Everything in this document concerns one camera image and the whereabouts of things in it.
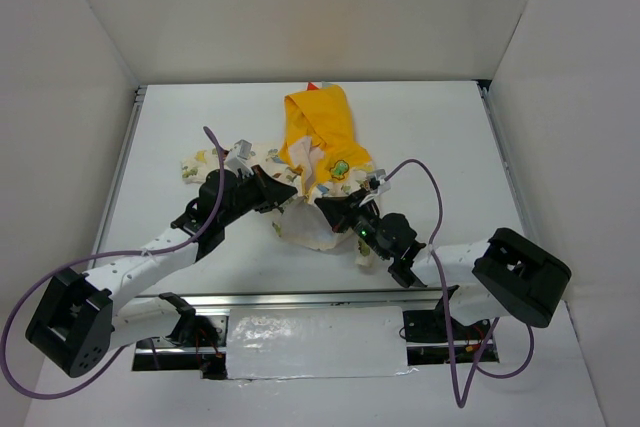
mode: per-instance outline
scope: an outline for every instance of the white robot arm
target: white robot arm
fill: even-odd
[[[212,252],[224,240],[225,227],[242,215],[278,208],[296,194],[259,166],[246,167],[240,147],[231,153],[238,175],[225,171],[224,191],[218,192],[220,172],[211,172],[198,198],[171,228],[143,246],[142,255],[120,258],[86,274],[66,269],[54,276],[27,328],[27,339],[70,377],[78,377],[108,350],[138,340],[165,336],[179,343],[193,338],[198,329],[216,337],[208,320],[175,294],[134,297]],[[380,188],[382,175],[372,174],[348,197],[320,198],[316,205],[335,232],[351,229],[382,259],[392,259],[389,272],[402,287],[439,286],[433,255],[416,240],[406,218],[397,213],[380,217],[373,197],[389,188],[388,183]],[[218,195],[220,209],[196,242],[151,255],[192,238],[207,222]],[[440,247],[437,253],[447,283],[456,286],[450,294],[451,314],[463,325],[513,315],[546,327],[571,276],[559,260],[509,229],[498,229],[485,241]]]

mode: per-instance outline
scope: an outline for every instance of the crumpled cloth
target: crumpled cloth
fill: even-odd
[[[344,91],[323,85],[318,89],[310,83],[309,90],[285,97],[284,143],[253,144],[249,160],[298,191],[281,210],[266,214],[275,232],[287,242],[315,250],[330,250],[351,235],[333,232],[315,199],[346,197],[375,170],[368,152],[355,141]],[[200,150],[182,161],[182,178],[185,183],[203,183],[217,168],[216,150]],[[356,264],[370,266],[372,261],[370,248],[357,239]]]

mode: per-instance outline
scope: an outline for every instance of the white wall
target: white wall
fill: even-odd
[[[90,0],[144,83],[492,77],[525,0]]]
[[[640,0],[529,0],[491,100],[605,417],[637,425]]]
[[[0,0],[0,13],[4,324],[28,285],[88,253],[133,87],[83,0]],[[16,376],[33,388],[42,357],[24,340],[27,318],[12,330],[10,361]],[[28,405],[0,380],[3,427],[22,425]]]

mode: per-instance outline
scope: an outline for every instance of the yellow garment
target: yellow garment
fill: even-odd
[[[301,172],[305,195],[319,184],[345,181],[355,168],[371,170],[371,156],[355,141],[351,110],[340,87],[291,94],[284,105],[285,138],[278,156]]]

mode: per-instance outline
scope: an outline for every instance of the white panel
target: white panel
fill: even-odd
[[[501,363],[486,369],[518,367],[526,339],[520,322],[503,319],[496,330]],[[536,355],[522,375],[506,381],[478,376],[464,410],[453,400],[448,365],[394,377],[211,381],[193,371],[131,372],[129,349],[81,393],[32,403],[25,427],[603,427],[564,305],[548,329],[536,329],[536,340]],[[332,347],[322,343],[317,350]],[[460,366],[461,380],[468,371],[468,364]],[[53,392],[77,382],[47,361],[38,388]]]
[[[426,162],[440,183],[444,225],[439,245],[489,238],[501,226],[520,229],[487,116],[473,82],[341,83],[357,138],[379,167],[407,157]],[[210,142],[223,145],[283,138],[284,96],[305,84],[150,86],[103,250],[138,247],[177,218],[197,196],[185,185],[180,160]],[[426,175],[407,167],[384,194],[384,212],[407,215],[420,239],[437,219]],[[356,267],[355,240],[316,252],[280,240],[269,217],[251,213],[226,229],[226,240],[193,267],[148,293],[255,293],[398,288],[388,262]]]
[[[610,425],[637,424],[638,32],[640,0],[530,0],[491,87],[538,237],[573,269],[576,326]]]
[[[90,0],[145,83],[493,76],[525,0]]]
[[[91,248],[132,88],[83,0],[0,0],[0,322],[36,279]],[[10,362],[33,388],[42,356],[11,331]],[[0,423],[29,401],[0,379]]]
[[[400,307],[232,309],[227,373],[230,379],[406,374],[403,327]]]

